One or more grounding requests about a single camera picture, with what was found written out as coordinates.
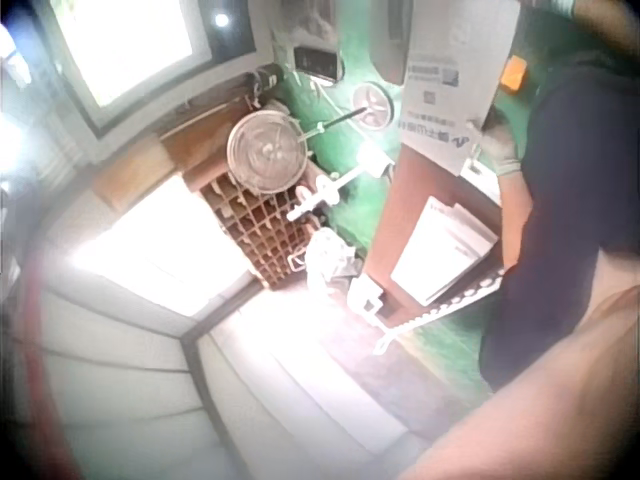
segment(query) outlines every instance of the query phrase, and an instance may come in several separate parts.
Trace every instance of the window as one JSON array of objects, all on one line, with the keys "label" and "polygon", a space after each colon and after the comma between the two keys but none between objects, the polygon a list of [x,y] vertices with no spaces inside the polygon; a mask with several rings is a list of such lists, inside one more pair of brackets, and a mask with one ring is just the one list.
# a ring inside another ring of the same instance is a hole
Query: window
[{"label": "window", "polygon": [[100,107],[193,53],[179,0],[50,0]]},{"label": "window", "polygon": [[207,203],[189,192],[180,176],[80,247],[73,261],[186,316],[206,307],[248,268]]}]

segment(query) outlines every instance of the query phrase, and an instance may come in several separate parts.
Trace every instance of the dark shirt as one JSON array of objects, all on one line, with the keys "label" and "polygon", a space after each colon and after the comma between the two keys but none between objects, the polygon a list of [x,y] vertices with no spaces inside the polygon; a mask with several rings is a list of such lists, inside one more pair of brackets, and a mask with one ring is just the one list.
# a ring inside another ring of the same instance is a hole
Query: dark shirt
[{"label": "dark shirt", "polygon": [[638,252],[639,92],[637,80],[573,66],[554,74],[534,107],[522,162],[533,211],[480,353],[494,389],[573,331],[600,248]]}]

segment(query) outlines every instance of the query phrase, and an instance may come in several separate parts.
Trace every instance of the person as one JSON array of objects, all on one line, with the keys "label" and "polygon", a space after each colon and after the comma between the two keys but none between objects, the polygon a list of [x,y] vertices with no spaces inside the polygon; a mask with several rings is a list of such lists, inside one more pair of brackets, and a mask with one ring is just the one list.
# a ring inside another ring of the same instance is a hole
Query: person
[{"label": "person", "polygon": [[[622,2],[529,3],[638,55]],[[496,393],[401,480],[638,478],[640,92],[582,62],[554,75],[522,162],[504,116],[471,126],[502,197],[504,305],[480,358]]]},{"label": "person", "polygon": [[[542,4],[638,57],[638,17],[624,2]],[[640,83],[606,64],[602,56],[583,55],[553,71],[532,110],[522,161],[499,112],[477,132],[495,164],[502,203],[506,274],[479,362],[494,390],[575,329],[587,311],[600,250],[640,253]]]}]

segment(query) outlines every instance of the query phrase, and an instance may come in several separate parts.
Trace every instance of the hand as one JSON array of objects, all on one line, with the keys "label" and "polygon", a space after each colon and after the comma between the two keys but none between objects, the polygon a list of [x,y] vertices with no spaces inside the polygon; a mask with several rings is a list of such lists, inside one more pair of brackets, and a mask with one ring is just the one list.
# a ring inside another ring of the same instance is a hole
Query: hand
[{"label": "hand", "polygon": [[520,0],[527,7],[548,10],[567,18],[573,17],[573,7],[576,0]]},{"label": "hand", "polygon": [[467,127],[480,139],[478,145],[491,158],[498,176],[520,171],[520,160],[511,126],[505,115],[491,107],[482,131],[470,121]]}]

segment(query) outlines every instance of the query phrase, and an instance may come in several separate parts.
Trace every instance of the black device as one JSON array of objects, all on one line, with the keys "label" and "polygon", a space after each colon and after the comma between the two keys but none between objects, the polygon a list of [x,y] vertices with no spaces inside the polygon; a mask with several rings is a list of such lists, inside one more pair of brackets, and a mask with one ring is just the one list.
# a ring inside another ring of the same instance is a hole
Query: black device
[{"label": "black device", "polygon": [[342,63],[336,52],[298,46],[293,49],[296,70],[331,83],[342,79]]}]

